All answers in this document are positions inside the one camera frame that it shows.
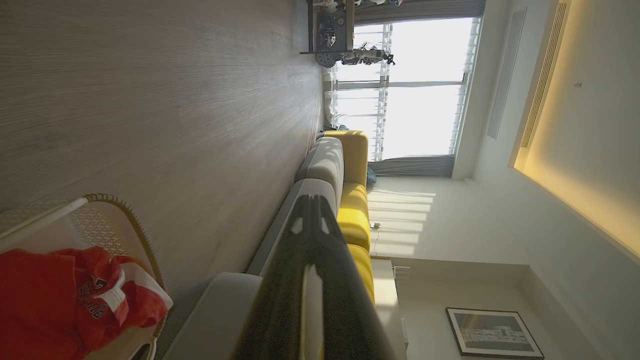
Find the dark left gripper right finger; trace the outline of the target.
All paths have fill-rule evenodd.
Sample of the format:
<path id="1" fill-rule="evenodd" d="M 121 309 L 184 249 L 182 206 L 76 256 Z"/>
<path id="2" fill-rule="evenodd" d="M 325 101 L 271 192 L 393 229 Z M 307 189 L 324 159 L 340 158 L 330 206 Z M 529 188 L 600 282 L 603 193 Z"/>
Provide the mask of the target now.
<path id="1" fill-rule="evenodd" d="M 322 195 L 313 196 L 313 259 L 323 280 L 325 360 L 394 360 L 361 272 Z"/>

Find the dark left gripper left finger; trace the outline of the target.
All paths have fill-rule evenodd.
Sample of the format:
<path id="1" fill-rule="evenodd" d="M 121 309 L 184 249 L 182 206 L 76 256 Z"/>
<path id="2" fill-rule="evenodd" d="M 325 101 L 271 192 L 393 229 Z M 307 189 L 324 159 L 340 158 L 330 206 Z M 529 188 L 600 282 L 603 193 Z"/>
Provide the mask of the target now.
<path id="1" fill-rule="evenodd" d="M 240 339 L 236 360 L 298 360 L 311 197 L 299 197 L 270 258 Z"/>

